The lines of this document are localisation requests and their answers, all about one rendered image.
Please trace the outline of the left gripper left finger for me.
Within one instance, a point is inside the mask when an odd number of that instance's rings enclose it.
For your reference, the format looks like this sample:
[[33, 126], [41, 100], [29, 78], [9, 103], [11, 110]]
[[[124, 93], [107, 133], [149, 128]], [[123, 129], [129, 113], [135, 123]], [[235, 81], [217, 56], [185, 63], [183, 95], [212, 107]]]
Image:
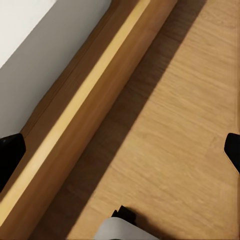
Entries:
[[0, 193], [26, 153], [23, 134], [0, 138]]

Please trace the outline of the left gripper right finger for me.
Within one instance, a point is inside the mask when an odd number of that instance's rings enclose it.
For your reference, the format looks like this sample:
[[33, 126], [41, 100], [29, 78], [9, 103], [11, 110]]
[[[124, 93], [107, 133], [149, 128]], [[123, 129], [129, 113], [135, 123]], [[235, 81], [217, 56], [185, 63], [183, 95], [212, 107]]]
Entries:
[[240, 135], [235, 133], [228, 133], [224, 151], [240, 173]]

